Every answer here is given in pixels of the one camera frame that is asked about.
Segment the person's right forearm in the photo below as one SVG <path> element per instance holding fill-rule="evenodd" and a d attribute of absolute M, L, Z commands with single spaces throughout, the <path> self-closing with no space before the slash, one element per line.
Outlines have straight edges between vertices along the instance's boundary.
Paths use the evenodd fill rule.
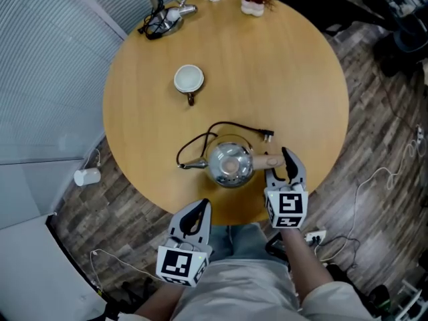
<path fill-rule="evenodd" d="M 296 292 L 303 302 L 315 289 L 334 280 L 306 243 L 299 229 L 282 229 L 282 241 L 290 263 Z"/>

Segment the person's left forearm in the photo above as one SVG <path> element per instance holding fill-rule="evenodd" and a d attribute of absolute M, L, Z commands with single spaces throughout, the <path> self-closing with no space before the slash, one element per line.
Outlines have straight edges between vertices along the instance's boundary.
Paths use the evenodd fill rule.
<path fill-rule="evenodd" d="M 150 321 L 169 321 L 185 288 L 175 284 L 162 285 L 135 314 Z"/>

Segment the black office chair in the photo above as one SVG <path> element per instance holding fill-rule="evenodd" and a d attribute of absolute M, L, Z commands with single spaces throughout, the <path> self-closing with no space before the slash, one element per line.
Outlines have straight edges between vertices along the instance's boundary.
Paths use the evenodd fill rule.
<path fill-rule="evenodd" d="M 393 25 L 347 0 L 278 0 L 296 10 L 328 35 L 349 28 L 355 21 L 391 30 Z"/>

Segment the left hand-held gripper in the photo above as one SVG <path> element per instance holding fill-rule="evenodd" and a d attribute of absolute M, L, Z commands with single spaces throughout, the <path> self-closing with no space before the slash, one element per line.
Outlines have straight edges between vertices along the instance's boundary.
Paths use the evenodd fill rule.
<path fill-rule="evenodd" d="M 213 248 L 207 244 L 181 241 L 197 237 L 197 243 L 208 243 L 211 232 L 211 202 L 195 201 L 175 213 L 164 245 L 158 247 L 156 275 L 162 281 L 194 288 L 209 265 Z"/>

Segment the silver desk lamp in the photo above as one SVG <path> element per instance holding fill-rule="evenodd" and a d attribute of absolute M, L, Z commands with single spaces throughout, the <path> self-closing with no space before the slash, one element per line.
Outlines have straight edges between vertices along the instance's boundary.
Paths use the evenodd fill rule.
<path fill-rule="evenodd" d="M 198 11 L 196 5 L 187 4 L 187 0 L 174 0 L 176 7 L 166 7 L 163 0 L 149 0 L 152 9 L 138 28 L 141 35 L 148 40 L 156 40 L 180 30 L 184 17 L 194 15 Z"/>

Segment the steel kettle with wooden handle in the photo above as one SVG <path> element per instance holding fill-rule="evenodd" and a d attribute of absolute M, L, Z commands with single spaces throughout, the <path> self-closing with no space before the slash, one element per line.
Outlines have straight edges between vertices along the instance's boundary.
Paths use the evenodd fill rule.
<path fill-rule="evenodd" d="M 225 188 L 238 188 L 250 182 L 256 171 L 285 164 L 281 154 L 254 154 L 249 143 L 220 141 L 208 146 L 205 154 L 178 165 L 180 169 L 203 169 L 209 178 Z"/>

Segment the white cylindrical device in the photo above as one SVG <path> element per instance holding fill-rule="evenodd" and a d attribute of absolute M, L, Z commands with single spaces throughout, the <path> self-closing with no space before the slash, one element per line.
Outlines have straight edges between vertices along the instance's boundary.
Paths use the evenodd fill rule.
<path fill-rule="evenodd" d="M 101 172 L 97 168 L 77 170 L 74 173 L 74 182 L 79 187 L 98 183 L 100 179 Z"/>

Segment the person's light jeans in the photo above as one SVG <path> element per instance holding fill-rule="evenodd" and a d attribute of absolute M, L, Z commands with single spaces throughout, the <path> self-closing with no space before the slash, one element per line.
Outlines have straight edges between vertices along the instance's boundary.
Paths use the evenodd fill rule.
<path fill-rule="evenodd" d="M 213 252 L 211 262 L 224 259 L 270 260 L 288 267 L 288 262 L 269 254 L 266 250 L 268 239 L 259 223 L 211 227 L 209 245 Z"/>

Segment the person's beige shirt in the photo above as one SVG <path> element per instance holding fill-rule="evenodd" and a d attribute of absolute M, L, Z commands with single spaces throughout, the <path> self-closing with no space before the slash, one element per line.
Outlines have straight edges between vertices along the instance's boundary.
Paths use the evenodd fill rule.
<path fill-rule="evenodd" d="M 136 314 L 120 321 L 150 321 Z M 326 284 L 300 301 L 286 266 L 260 259 L 224 259 L 186 287 L 169 321 L 372 321 L 354 288 Z"/>

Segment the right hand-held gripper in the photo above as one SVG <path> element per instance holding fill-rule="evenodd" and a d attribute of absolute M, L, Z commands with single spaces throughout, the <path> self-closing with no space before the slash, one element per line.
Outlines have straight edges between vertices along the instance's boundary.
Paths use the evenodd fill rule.
<path fill-rule="evenodd" d="M 274 168 L 265 170 L 265 207 L 274 229 L 298 229 L 302 226 L 308 210 L 306 168 L 298 156 L 287 147 L 282 147 L 287 181 L 276 175 Z"/>

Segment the black round-seat chair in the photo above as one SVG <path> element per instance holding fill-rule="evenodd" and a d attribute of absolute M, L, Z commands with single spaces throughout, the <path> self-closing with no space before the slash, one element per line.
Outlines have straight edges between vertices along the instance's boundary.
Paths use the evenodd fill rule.
<path fill-rule="evenodd" d="M 397 28 L 378 40 L 373 53 L 386 77 L 412 74 L 428 58 L 428 24 L 414 13 L 396 19 Z"/>

